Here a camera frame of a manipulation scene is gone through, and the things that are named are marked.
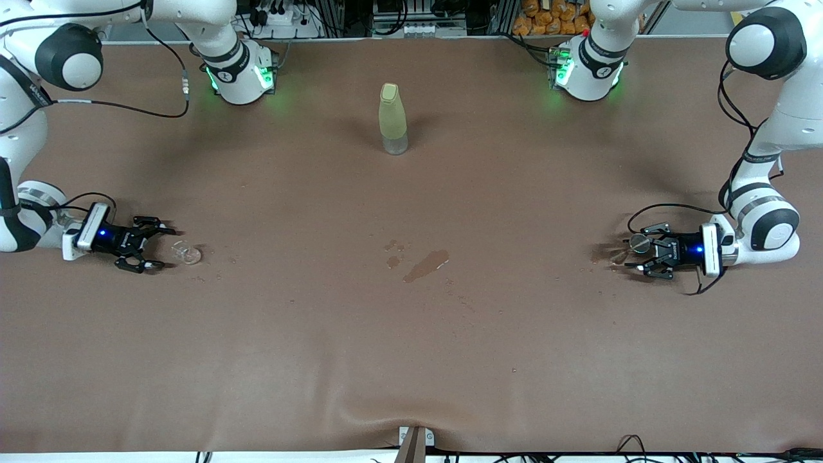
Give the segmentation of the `steel jigger cup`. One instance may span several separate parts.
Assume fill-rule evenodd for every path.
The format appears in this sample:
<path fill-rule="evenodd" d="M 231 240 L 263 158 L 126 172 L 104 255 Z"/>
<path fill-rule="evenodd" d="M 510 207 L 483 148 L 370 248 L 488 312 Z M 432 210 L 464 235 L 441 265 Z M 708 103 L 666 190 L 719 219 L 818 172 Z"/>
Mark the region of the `steel jigger cup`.
<path fill-rule="evenodd" d="M 615 244 L 614 249 L 609 251 L 609 261 L 614 266 L 623 266 L 623 264 L 634 266 L 635 262 L 641 262 L 649 258 L 650 252 L 651 240 L 649 237 L 640 233 L 633 233 Z"/>

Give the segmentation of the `clear glass measuring beaker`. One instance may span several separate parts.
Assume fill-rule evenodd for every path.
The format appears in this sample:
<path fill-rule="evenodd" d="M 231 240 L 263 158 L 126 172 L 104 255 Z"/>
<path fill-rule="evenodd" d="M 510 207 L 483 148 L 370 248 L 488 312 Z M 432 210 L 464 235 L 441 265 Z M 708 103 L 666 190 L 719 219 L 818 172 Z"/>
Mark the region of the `clear glass measuring beaker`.
<path fill-rule="evenodd" d="M 194 266 L 200 263 L 203 258 L 202 252 L 197 246 L 186 240 L 178 240 L 171 246 L 174 258 L 186 266 Z"/>

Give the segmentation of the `yellow-green bottle shaker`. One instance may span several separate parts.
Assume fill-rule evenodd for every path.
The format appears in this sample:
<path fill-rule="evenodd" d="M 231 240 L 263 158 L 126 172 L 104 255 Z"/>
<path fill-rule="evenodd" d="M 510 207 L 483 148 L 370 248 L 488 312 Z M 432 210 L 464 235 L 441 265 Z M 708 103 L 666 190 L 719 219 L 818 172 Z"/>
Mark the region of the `yellow-green bottle shaker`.
<path fill-rule="evenodd" d="M 383 84 L 378 118 L 383 149 L 393 156 L 403 155 L 409 144 L 408 121 L 397 84 Z"/>

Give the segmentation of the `brown liquid puddle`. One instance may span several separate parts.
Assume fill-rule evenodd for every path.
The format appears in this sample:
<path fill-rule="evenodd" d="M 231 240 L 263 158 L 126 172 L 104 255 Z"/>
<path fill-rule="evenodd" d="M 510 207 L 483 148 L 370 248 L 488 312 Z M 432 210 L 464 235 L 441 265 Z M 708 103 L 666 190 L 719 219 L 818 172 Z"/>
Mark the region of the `brown liquid puddle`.
<path fill-rule="evenodd" d="M 420 262 L 414 265 L 409 272 L 403 276 L 402 281 L 409 284 L 417 279 L 423 278 L 430 273 L 434 273 L 449 262 L 449 252 L 447 250 L 432 250 Z"/>

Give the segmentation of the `orange snack packets pile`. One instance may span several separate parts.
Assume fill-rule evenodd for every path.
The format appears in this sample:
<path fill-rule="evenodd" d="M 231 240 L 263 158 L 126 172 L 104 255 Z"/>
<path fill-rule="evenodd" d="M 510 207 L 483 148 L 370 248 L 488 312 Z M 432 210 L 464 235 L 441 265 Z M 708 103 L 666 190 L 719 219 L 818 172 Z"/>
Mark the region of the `orange snack packets pile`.
<path fill-rule="evenodd" d="M 520 0 L 511 34 L 579 35 L 595 24 L 589 0 Z"/>

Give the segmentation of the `white power strip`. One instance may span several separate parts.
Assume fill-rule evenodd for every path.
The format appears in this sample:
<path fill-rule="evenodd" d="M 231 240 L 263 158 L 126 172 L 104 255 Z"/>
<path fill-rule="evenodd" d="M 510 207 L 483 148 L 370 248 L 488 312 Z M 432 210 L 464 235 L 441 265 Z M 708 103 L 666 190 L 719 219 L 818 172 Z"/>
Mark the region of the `white power strip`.
<path fill-rule="evenodd" d="M 257 26 L 291 27 L 300 23 L 302 15 L 294 8 L 256 9 L 253 18 Z"/>

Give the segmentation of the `brown table cover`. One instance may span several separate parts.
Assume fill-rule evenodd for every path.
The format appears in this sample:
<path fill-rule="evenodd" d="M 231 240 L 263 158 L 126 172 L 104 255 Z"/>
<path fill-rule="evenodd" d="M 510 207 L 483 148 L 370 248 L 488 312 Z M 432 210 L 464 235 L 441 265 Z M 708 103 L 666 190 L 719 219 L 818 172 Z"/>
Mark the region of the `brown table cover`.
<path fill-rule="evenodd" d="M 774 182 L 793 260 L 701 296 L 609 261 L 640 208 L 716 208 L 747 141 L 715 100 L 723 45 L 641 39 L 582 103 L 507 39 L 296 43 L 243 107 L 182 49 L 183 118 L 47 109 L 27 179 L 170 221 L 203 259 L 168 235 L 157 275 L 0 254 L 0 452 L 376 448 L 414 424 L 494 453 L 823 448 L 823 150 Z"/>

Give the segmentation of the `metal table edge bracket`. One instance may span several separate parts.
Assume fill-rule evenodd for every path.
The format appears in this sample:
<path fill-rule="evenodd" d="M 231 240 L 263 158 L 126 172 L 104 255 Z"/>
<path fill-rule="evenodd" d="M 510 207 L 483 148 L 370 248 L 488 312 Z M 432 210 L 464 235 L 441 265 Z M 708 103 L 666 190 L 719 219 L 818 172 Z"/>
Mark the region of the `metal table edge bracket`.
<path fill-rule="evenodd" d="M 435 446 L 435 433 L 425 427 L 400 427 L 399 451 L 394 463 L 426 463 L 427 450 Z"/>

